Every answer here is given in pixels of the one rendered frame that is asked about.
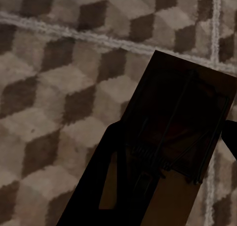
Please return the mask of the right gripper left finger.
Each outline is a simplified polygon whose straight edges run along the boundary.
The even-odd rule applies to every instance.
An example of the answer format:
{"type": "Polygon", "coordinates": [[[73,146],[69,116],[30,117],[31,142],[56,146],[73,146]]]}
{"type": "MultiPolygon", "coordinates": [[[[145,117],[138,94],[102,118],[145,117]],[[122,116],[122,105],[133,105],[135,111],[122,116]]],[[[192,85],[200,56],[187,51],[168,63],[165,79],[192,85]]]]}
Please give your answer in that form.
{"type": "Polygon", "coordinates": [[[105,131],[56,226],[131,226],[123,120],[105,131]],[[112,154],[117,151],[117,207],[99,209],[112,154]]]}

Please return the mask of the mousetrap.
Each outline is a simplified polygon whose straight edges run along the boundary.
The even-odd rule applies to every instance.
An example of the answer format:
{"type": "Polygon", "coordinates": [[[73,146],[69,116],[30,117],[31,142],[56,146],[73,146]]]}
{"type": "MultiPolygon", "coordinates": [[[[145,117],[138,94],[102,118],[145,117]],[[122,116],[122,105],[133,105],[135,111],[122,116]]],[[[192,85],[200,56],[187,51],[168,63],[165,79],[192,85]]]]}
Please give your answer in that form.
{"type": "MultiPolygon", "coordinates": [[[[121,120],[131,226],[186,226],[237,78],[155,50],[121,120]]],[[[99,209],[117,207],[117,151],[99,209]]]]}

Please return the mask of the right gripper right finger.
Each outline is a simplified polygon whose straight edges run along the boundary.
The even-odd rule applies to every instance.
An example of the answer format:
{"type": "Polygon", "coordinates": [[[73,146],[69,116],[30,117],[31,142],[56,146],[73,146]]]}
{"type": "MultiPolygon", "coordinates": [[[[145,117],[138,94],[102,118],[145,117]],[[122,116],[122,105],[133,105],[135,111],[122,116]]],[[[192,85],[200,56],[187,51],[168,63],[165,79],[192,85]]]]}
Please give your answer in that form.
{"type": "Polygon", "coordinates": [[[237,122],[226,120],[221,138],[237,160],[237,122]]]}

